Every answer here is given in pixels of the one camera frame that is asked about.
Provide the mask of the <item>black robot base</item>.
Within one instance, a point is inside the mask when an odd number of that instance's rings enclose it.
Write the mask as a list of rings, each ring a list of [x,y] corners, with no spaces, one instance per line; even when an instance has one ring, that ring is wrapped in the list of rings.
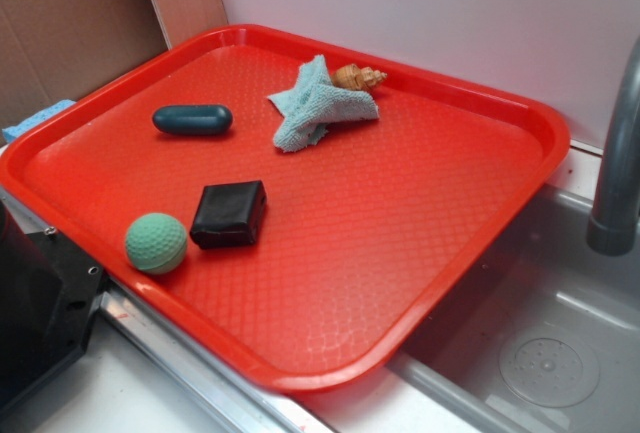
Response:
[[[1,414],[81,358],[107,283],[55,229],[25,233],[1,207]]]

